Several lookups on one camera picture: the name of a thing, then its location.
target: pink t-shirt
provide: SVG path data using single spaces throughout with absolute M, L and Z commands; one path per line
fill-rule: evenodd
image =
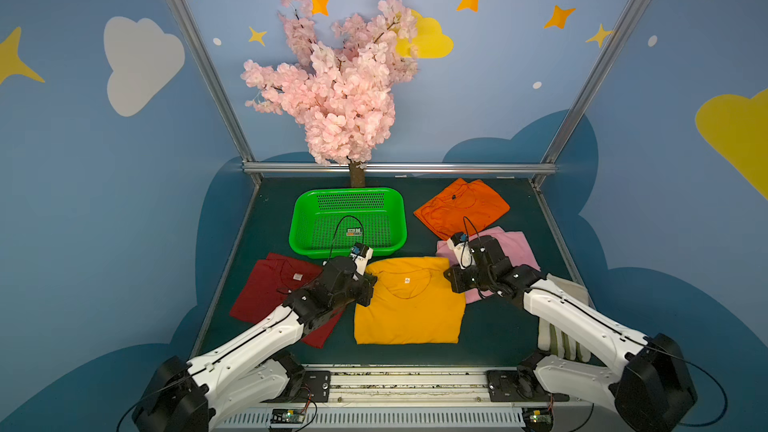
M 512 265 L 518 266 L 526 264 L 530 265 L 536 270 L 542 270 L 536 263 L 536 258 L 533 256 L 531 246 L 528 245 L 528 241 L 525 240 L 525 234 L 522 232 L 504 232 L 503 228 L 494 227 L 480 232 L 479 235 L 491 235 L 496 240 L 498 240 L 498 244 L 502 246 L 504 254 L 509 257 L 509 261 L 512 263 Z M 473 235 L 469 240 L 473 240 L 476 237 L 477 235 Z M 454 254 L 453 251 L 448 248 L 448 245 L 444 240 L 438 240 L 436 256 L 447 258 L 451 265 L 458 264 L 456 261 L 456 254 Z M 491 294 L 491 292 L 485 292 L 486 296 L 490 296 Z M 479 291 L 476 288 L 466 291 L 464 295 L 466 297 L 467 304 L 471 304 L 480 300 Z

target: tree trunk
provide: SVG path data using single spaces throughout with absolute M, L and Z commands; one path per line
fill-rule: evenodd
M 350 187 L 363 188 L 366 186 L 366 170 L 360 168 L 360 162 L 350 163 Z

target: yellow cloud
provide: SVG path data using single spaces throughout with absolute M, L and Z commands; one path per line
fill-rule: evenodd
M 406 39 L 398 40 L 397 53 L 403 57 L 410 57 L 411 44 L 416 46 L 416 54 L 419 59 L 439 59 L 451 53 L 453 40 L 442 32 L 440 23 L 431 17 L 422 17 L 415 10 L 411 12 L 416 17 L 418 34 L 412 42 L 408 42 Z
M 724 95 L 696 114 L 702 137 L 768 198 L 768 89 L 752 99 Z

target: white cloud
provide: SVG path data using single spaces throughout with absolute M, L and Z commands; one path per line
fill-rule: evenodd
M 184 45 L 149 19 L 112 17 L 104 28 L 104 52 L 112 67 L 107 97 L 130 117 L 147 105 L 184 65 Z

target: dark green table surface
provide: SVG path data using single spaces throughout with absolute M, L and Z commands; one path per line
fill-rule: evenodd
M 433 256 L 438 238 L 413 211 L 447 187 L 454 178 L 366 178 L 369 187 L 391 187 L 406 205 L 408 241 L 390 257 Z M 510 210 L 492 226 L 522 231 L 545 273 L 570 278 L 534 192 L 524 179 L 484 178 L 509 204 Z M 201 352 L 234 338 L 252 324 L 230 316 L 230 309 L 256 261 L 269 252 L 311 260 L 288 244 L 293 204 L 316 188 L 349 186 L 348 178 L 266 178 L 255 200 L 240 246 L 206 331 Z M 323 349 L 302 342 L 290 350 L 303 364 L 418 364 L 515 366 L 536 349 L 538 319 L 500 298 L 468 304 L 458 344 L 358 345 L 354 337 L 354 306 L 349 306 Z

